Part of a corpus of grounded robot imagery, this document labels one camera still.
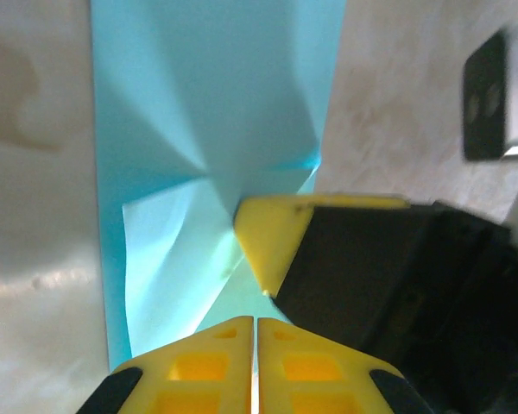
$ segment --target black object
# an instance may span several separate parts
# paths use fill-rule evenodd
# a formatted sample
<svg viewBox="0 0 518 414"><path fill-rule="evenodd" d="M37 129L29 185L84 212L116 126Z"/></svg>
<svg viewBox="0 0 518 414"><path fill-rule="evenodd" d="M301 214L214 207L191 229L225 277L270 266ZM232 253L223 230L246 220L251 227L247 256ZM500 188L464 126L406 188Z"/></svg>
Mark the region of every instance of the black object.
<svg viewBox="0 0 518 414"><path fill-rule="evenodd" d="M370 377L395 414L433 414L408 381L384 371L370 371Z"/></svg>
<svg viewBox="0 0 518 414"><path fill-rule="evenodd" d="M301 328L397 366L440 412L492 410L518 384L510 240L443 204L320 206L273 301Z"/></svg>
<svg viewBox="0 0 518 414"><path fill-rule="evenodd" d="M117 414L141 377L142 370L137 367L106 377L77 414Z"/></svg>
<svg viewBox="0 0 518 414"><path fill-rule="evenodd" d="M500 30L464 65L463 150L467 160L499 160L506 152L507 38Z"/></svg>

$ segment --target crumpled paper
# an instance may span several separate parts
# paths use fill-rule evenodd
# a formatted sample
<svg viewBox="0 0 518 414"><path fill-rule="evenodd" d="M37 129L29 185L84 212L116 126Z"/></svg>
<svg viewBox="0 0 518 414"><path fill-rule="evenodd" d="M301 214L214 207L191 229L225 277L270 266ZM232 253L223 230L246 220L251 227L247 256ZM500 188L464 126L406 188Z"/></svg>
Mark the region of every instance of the crumpled paper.
<svg viewBox="0 0 518 414"><path fill-rule="evenodd" d="M111 367L216 322L218 297L238 294L242 198L312 189L344 5L92 2Z"/></svg>

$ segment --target yellow plastic part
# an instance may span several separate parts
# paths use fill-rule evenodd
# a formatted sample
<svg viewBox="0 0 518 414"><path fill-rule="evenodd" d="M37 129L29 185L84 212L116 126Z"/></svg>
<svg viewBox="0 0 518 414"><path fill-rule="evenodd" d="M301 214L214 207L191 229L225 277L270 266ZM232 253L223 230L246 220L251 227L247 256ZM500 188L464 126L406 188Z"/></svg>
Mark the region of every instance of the yellow plastic part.
<svg viewBox="0 0 518 414"><path fill-rule="evenodd" d="M234 230L265 294L275 298L311 222L315 206L369 209L410 207L401 198L334 195L247 198L238 208Z"/></svg>
<svg viewBox="0 0 518 414"><path fill-rule="evenodd" d="M386 362L276 319L257 329L262 414L393 414L369 372Z"/></svg>
<svg viewBox="0 0 518 414"><path fill-rule="evenodd" d="M236 317L138 356L143 375L119 414L249 414L253 317Z"/></svg>

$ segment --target white tabletop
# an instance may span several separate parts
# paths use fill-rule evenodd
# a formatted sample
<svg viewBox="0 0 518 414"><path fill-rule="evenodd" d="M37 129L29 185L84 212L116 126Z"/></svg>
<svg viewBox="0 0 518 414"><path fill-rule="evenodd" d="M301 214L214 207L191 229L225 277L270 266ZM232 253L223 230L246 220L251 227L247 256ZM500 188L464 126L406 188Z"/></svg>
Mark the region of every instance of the white tabletop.
<svg viewBox="0 0 518 414"><path fill-rule="evenodd" d="M108 372L88 17L85 1L0 0L0 413L75 412ZM458 116L461 62L509 19L518 2L350 0L319 188L503 218L518 164L461 164Z"/></svg>

